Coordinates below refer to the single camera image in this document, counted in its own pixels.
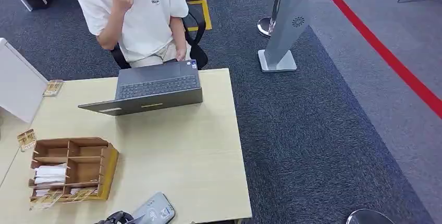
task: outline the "white t-shirt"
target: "white t-shirt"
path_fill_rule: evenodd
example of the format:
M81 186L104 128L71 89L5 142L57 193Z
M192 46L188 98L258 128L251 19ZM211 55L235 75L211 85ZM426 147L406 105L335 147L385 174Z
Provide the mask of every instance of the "white t-shirt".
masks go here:
M78 0L89 31L100 35L111 14L113 0ZM118 41L126 61L137 61L159 51L172 40L170 17L185 17L186 0L133 0Z

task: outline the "red line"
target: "red line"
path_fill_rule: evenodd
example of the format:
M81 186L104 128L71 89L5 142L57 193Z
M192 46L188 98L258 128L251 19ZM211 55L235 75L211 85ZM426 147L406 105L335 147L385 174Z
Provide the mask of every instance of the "red line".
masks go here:
M333 2L396 74L442 119L442 101L382 44L343 0L333 0Z

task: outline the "gray laptop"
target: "gray laptop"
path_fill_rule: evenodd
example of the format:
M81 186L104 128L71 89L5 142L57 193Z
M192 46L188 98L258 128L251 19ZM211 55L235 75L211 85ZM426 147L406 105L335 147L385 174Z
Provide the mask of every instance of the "gray laptop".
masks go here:
M122 69L115 100L79 105L111 116L203 102L195 60Z

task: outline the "gray carpet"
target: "gray carpet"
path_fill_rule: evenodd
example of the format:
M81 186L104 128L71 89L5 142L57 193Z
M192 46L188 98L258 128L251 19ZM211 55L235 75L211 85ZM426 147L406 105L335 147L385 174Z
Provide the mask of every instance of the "gray carpet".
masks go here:
M442 0L345 0L436 95L442 95ZM442 120L331 0L310 0L312 29L435 223L442 223Z
M256 51L267 40L255 25L272 2L208 0L214 29L201 44L208 68L231 71L254 222L343 223L365 207L396 223L433 223L310 28L292 50L299 70L261 73ZM75 0L17 13L18 23L2 18L0 34L46 77L116 74Z

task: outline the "wooden organizer box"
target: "wooden organizer box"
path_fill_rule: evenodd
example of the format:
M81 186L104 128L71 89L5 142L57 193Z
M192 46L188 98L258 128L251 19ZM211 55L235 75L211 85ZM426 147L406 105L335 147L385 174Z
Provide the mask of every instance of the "wooden organizer box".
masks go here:
M96 193L83 200L107 200L117 160L118 151L98 137L37 140L32 154L32 169L63 163L67 164L67 168L62 185L36 185L35 176L30 179L29 187L33 188L31 201L38 198L37 189L62 189L63 196L58 202L67 202L74 188L97 189Z

